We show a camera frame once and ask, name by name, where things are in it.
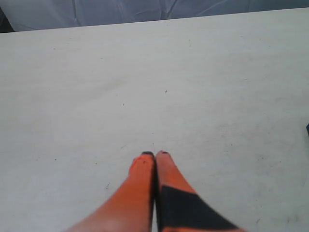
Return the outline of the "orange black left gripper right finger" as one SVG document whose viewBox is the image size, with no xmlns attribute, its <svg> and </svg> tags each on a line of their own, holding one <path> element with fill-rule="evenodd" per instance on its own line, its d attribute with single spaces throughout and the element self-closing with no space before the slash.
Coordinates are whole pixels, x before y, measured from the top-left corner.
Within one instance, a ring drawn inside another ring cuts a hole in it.
<svg viewBox="0 0 309 232">
<path fill-rule="evenodd" d="M 157 225 L 160 232 L 243 232 L 208 204 L 189 185 L 171 155 L 156 155 Z"/>
</svg>

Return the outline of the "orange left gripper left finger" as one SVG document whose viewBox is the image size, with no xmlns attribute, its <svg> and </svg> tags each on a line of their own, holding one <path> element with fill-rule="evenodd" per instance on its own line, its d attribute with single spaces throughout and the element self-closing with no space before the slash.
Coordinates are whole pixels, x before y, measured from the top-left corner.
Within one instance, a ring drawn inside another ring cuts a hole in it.
<svg viewBox="0 0 309 232">
<path fill-rule="evenodd" d="M 127 178 L 97 210 L 68 232 L 149 232 L 152 227 L 155 157 L 142 152 L 134 158 Z"/>
</svg>

